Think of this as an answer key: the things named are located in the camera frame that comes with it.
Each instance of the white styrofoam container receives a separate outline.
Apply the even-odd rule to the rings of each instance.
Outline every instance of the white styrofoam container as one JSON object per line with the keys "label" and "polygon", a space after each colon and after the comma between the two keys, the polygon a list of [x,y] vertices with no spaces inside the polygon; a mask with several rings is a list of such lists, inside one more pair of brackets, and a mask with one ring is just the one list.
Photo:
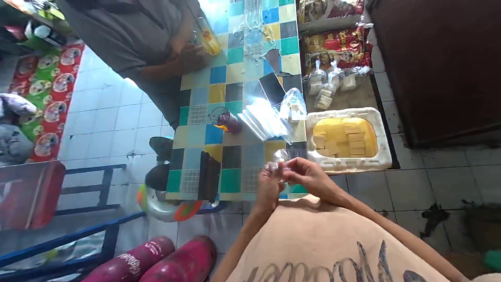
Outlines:
{"label": "white styrofoam container", "polygon": [[[317,152],[313,142],[313,128],[324,118],[360,117],[372,124],[376,133],[377,154],[372,158],[331,158]],[[378,110],[372,107],[353,108],[344,110],[330,110],[311,112],[306,117],[306,149],[308,160],[319,164],[324,171],[333,174],[383,170],[391,166],[391,154],[388,139],[384,131],[383,119]]]}

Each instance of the blue tile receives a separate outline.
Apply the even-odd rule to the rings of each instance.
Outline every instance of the blue tile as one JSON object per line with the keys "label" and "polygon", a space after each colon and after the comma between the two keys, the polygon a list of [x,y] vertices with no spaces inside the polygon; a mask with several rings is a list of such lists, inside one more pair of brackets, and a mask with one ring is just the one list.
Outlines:
{"label": "blue tile", "polygon": [[191,90],[190,105],[205,105],[209,103],[209,88],[198,87]]}
{"label": "blue tile", "polygon": [[206,124],[205,128],[205,144],[221,144],[222,143],[221,128],[217,128],[212,124]]}
{"label": "blue tile", "polygon": [[200,169],[200,153],[203,148],[185,148],[183,169],[199,170]]}
{"label": "blue tile", "polygon": [[279,9],[273,8],[263,11],[263,21],[265,22],[265,25],[278,22]]}
{"label": "blue tile", "polygon": [[210,83],[226,82],[226,66],[214,67],[210,69]]}

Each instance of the smartphone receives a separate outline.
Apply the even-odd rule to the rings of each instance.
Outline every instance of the smartphone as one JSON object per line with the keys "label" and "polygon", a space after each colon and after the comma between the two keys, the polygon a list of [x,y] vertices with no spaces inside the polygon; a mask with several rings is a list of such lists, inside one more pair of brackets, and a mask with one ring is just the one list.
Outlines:
{"label": "smartphone", "polygon": [[280,84],[277,75],[272,72],[259,79],[259,84],[265,92],[265,96],[272,106],[277,106],[280,110],[280,104],[285,96],[285,90]]}

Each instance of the tofu block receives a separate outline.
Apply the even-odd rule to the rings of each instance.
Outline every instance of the tofu block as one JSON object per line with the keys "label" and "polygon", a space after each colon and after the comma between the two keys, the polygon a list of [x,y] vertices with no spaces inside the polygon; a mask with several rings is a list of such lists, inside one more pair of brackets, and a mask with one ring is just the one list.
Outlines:
{"label": "tofu block", "polygon": [[325,137],[313,135],[313,143],[317,149],[325,149]]}
{"label": "tofu block", "polygon": [[362,141],[364,139],[363,133],[348,134],[348,141]]}
{"label": "tofu block", "polygon": [[345,127],[346,134],[360,133],[360,128],[358,127]]}
{"label": "tofu block", "polygon": [[351,141],[350,148],[365,148],[365,143],[363,141]]}
{"label": "tofu block", "polygon": [[365,148],[350,148],[351,155],[364,155],[365,156]]}

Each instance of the clear plastic bag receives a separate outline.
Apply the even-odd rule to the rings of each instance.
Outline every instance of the clear plastic bag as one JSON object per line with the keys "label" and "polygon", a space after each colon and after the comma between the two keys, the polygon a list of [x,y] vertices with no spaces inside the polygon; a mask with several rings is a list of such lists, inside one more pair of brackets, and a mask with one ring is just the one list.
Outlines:
{"label": "clear plastic bag", "polygon": [[307,113],[306,103],[299,89],[289,89],[280,105],[280,118],[288,120],[290,117],[292,122],[298,122],[305,120]]}
{"label": "clear plastic bag", "polygon": [[315,62],[316,68],[308,77],[308,95],[314,96],[320,93],[322,84],[327,83],[327,74],[320,68],[320,60]]}

